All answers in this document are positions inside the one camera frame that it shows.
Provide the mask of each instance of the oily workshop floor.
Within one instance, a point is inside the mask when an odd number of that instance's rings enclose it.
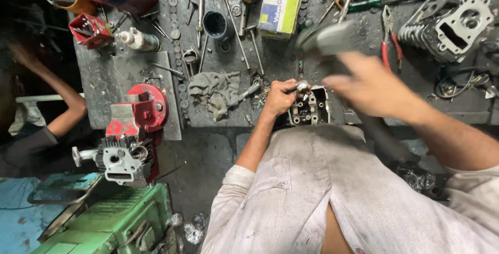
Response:
[[[174,212],[182,214],[187,223],[197,213],[209,215],[221,181],[240,155],[252,129],[188,128],[182,132],[182,141],[163,141],[159,145],[160,175],[187,162],[184,167],[159,180],[169,184]],[[401,126],[392,130],[414,153],[426,154],[428,149],[411,128]],[[367,144],[372,148],[371,140],[368,139]],[[441,171],[434,159],[427,161],[433,172]],[[176,228],[176,232],[184,241],[184,253],[199,253],[201,244],[187,243],[182,228]]]

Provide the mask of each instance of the man's left hand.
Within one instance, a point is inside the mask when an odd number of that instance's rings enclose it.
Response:
[[[296,99],[304,96],[303,93],[296,90],[296,86],[296,79],[289,79],[285,82],[273,81],[261,114],[275,118],[284,114]]]

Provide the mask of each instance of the shirt sleeve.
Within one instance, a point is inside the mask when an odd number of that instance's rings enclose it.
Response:
[[[478,171],[448,168],[450,207],[499,236],[499,166]]]
[[[234,212],[245,199],[253,182],[253,177],[253,171],[239,165],[232,166],[225,174],[222,187],[213,200],[202,253],[209,251],[210,245],[216,241],[217,236],[224,230]]]
[[[34,134],[14,141],[2,155],[2,160],[8,165],[19,169],[37,164],[40,152],[57,145],[57,139],[46,127]]]

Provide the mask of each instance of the shirt pocket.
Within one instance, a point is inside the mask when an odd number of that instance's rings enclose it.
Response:
[[[291,162],[288,156],[276,156],[259,163],[253,183],[240,208],[261,191],[269,189],[292,190]]]

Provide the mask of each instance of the green machine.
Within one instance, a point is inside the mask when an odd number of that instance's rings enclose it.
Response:
[[[60,227],[33,253],[151,253],[165,237],[171,216],[165,185],[122,186]]]

